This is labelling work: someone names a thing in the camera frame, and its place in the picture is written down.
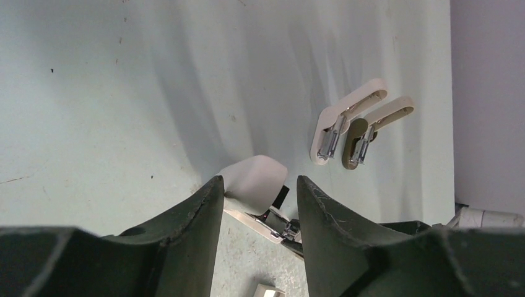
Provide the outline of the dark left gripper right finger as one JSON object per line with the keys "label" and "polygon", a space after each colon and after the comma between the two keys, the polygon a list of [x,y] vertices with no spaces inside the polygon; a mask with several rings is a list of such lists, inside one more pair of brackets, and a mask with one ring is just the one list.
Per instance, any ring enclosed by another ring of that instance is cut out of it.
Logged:
{"label": "dark left gripper right finger", "polygon": [[523,296],[523,228],[375,223],[297,178],[311,296]]}

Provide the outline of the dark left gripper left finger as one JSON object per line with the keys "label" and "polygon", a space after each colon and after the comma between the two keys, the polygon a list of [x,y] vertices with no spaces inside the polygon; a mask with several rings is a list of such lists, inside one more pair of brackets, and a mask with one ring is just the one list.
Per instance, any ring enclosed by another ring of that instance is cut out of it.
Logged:
{"label": "dark left gripper left finger", "polygon": [[120,235],[73,226],[1,228],[2,296],[209,296],[223,214],[214,176]]}

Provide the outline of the staple tray with staples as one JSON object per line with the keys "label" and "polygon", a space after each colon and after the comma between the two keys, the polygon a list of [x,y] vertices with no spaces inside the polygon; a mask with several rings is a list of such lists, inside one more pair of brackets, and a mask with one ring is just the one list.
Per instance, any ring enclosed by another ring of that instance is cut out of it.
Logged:
{"label": "staple tray with staples", "polygon": [[286,293],[276,287],[259,283],[253,297],[286,297]]}

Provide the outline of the white stapler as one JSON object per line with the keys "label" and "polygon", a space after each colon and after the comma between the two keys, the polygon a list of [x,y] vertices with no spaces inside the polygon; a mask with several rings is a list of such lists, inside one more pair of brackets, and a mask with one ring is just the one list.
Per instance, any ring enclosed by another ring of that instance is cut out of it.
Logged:
{"label": "white stapler", "polygon": [[224,182],[223,211],[274,244],[303,260],[300,223],[280,210],[289,188],[288,169],[275,159],[256,155],[218,172]]}

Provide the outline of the small beige brown stapler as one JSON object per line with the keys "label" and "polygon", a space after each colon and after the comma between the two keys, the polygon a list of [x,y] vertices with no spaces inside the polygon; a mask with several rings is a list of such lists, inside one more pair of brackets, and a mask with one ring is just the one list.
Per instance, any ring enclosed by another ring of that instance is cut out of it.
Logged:
{"label": "small beige brown stapler", "polygon": [[413,111],[412,98],[402,96],[366,114],[363,118],[353,120],[347,131],[342,152],[342,166],[347,170],[354,170],[358,165],[364,164],[369,145],[376,139],[378,131],[410,115]]}

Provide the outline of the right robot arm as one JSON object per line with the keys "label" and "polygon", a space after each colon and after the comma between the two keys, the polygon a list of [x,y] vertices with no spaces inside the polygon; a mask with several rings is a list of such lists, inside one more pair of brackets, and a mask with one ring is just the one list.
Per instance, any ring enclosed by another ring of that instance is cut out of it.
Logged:
{"label": "right robot arm", "polygon": [[375,223],[306,176],[297,202],[311,296],[523,296],[524,218],[463,208],[445,225]]}

